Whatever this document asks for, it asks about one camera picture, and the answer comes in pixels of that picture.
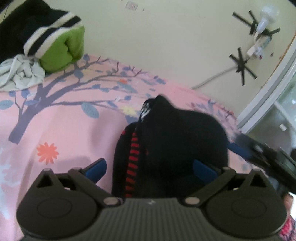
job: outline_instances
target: glass door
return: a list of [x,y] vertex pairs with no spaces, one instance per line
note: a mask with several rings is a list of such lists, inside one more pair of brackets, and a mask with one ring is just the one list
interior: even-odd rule
[[288,154],[296,148],[296,74],[247,135]]

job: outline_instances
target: bed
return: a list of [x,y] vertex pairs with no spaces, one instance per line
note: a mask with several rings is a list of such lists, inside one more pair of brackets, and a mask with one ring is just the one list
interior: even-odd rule
[[[107,173],[98,182],[111,191],[115,145],[137,121],[147,98],[165,95],[179,108],[214,116],[233,141],[239,132],[233,112],[197,92],[133,66],[85,54],[44,84],[0,93],[0,239],[20,240],[15,212],[44,168],[67,172],[99,158]],[[229,166],[248,173],[252,165],[229,151]]]

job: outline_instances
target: black beanie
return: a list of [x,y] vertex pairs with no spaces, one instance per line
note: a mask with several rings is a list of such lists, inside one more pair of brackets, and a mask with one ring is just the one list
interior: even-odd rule
[[147,100],[140,119],[126,127],[114,155],[112,194],[117,197],[185,197],[202,188],[198,160],[228,165],[228,139],[218,121],[175,108],[163,96]]

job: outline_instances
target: red stripe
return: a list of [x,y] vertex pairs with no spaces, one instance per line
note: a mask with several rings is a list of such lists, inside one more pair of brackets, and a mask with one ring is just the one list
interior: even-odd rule
[[129,175],[131,175],[131,176],[133,176],[133,177],[136,176],[136,173],[133,172],[133,171],[131,171],[131,170],[127,170],[126,173],[129,174]]
[[133,191],[134,188],[132,188],[132,187],[130,187],[130,186],[126,186],[126,190],[128,190],[128,191]]
[[132,144],[131,144],[131,147],[139,147],[139,144],[137,144],[137,143],[132,143]]
[[137,155],[139,155],[140,152],[138,150],[131,149],[131,154],[137,154]]
[[135,181],[129,177],[126,178],[127,183],[135,184]]
[[132,163],[129,163],[128,166],[134,169],[138,169],[138,166]]
[[131,161],[138,161],[139,160],[138,157],[136,157],[136,156],[130,156],[129,159]]

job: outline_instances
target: power strip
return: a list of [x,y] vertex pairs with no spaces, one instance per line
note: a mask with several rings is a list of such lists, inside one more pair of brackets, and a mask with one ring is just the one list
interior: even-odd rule
[[271,38],[269,36],[260,36],[256,44],[247,51],[248,58],[255,56],[258,59],[262,59],[264,57],[263,49],[266,48],[270,41]]

